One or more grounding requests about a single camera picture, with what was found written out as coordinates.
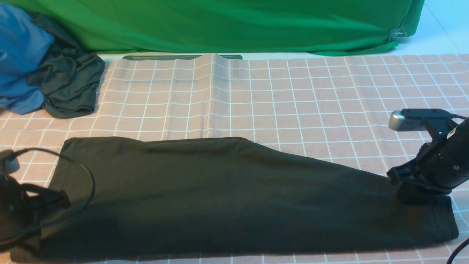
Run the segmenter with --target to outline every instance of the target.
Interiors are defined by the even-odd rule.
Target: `green backdrop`
[[[415,33],[424,0],[4,0],[105,53],[385,52]]]

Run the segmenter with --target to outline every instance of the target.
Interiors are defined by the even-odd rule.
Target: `robotic arm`
[[[58,192],[33,184],[20,184],[10,174],[20,166],[17,157],[29,151],[46,152],[84,169],[91,180],[91,193],[77,209],[54,220],[47,219],[71,207],[65,192]],[[41,251],[41,229],[55,225],[85,209],[95,193],[95,180],[91,171],[81,163],[59,153],[42,148],[26,148],[17,152],[0,152],[0,253],[21,247],[32,254]]]
[[[441,109],[403,109],[392,113],[389,128],[394,131],[428,131],[432,141],[424,143],[417,156],[391,168],[391,184],[400,184],[402,203],[419,203],[429,196],[450,194],[469,179],[469,118]]]

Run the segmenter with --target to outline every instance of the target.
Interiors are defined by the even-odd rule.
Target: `black wire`
[[[19,157],[25,153],[28,153],[30,151],[40,151],[40,152],[46,152],[46,153],[49,153],[49,154],[52,154],[52,155],[55,155],[59,158],[62,158],[64,160],[67,160],[71,163],[74,163],[76,165],[78,165],[79,167],[81,167],[82,169],[84,169],[89,177],[90,177],[90,180],[91,180],[91,193],[90,195],[88,196],[88,199],[83,202],[83,204],[76,210],[74,211],[71,211],[70,213],[56,219],[56,220],[51,220],[50,222],[48,223],[45,223],[45,224],[41,224],[41,225],[38,225],[38,226],[33,226],[33,227],[29,227],[29,228],[25,228],[25,229],[22,229],[20,231],[15,231],[15,232],[10,232],[10,233],[2,233],[0,234],[0,240],[2,239],[5,239],[5,238],[10,238],[10,237],[17,237],[17,236],[21,236],[21,235],[25,235],[25,234],[28,234],[28,233],[31,233],[31,232],[35,232],[35,231],[39,231],[40,229],[43,229],[43,228],[47,228],[47,227],[50,227],[50,226],[53,226],[53,225],[56,225],[64,220],[67,220],[69,219],[70,217],[72,216],[75,216],[76,214],[80,213],[81,211],[83,211],[85,208],[88,207],[88,205],[91,203],[91,201],[93,200],[93,197],[94,197],[94,193],[96,191],[96,182],[95,182],[95,179],[94,179],[94,176],[93,176],[93,173],[90,171],[90,169],[88,169],[85,165],[83,165],[82,163],[76,161],[76,160],[73,160],[67,156],[64,156],[62,154],[59,154],[55,151],[52,151],[52,150],[49,150],[49,149],[45,149],[45,148],[25,148],[25,149],[21,149],[21,150],[18,150],[15,152],[15,156],[14,157]]]
[[[463,116],[460,116],[460,115],[454,115],[454,117],[459,118],[459,119],[467,119],[467,117],[463,117]]]
[[[469,238],[466,239],[463,243],[461,243],[449,256],[448,261],[446,264],[452,264],[456,256],[463,250],[467,245],[469,245]]]

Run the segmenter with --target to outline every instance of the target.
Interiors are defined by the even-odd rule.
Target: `wrinkled fabric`
[[[104,61],[83,52],[59,25],[47,16],[31,14],[32,21],[55,36],[38,70],[28,75],[29,85],[40,86],[44,109],[55,118],[74,118],[92,114],[97,89],[104,72]]]
[[[387,177],[244,138],[71,138],[61,154],[93,173],[93,201],[43,229],[40,254],[16,248],[12,262],[414,249],[458,237],[448,196],[404,205]],[[60,159],[49,188],[77,208],[90,178]]]
[[[26,76],[35,71],[54,42],[23,10],[0,4],[0,108],[17,114],[37,110],[44,103],[38,85]]]

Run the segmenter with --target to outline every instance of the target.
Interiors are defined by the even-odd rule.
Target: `robot end effector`
[[[457,124],[453,118],[465,120]],[[391,114],[389,128],[427,131],[432,139],[414,159],[387,172],[392,184],[400,184],[397,195],[402,203],[450,194],[469,179],[469,118],[441,109],[403,109]]]

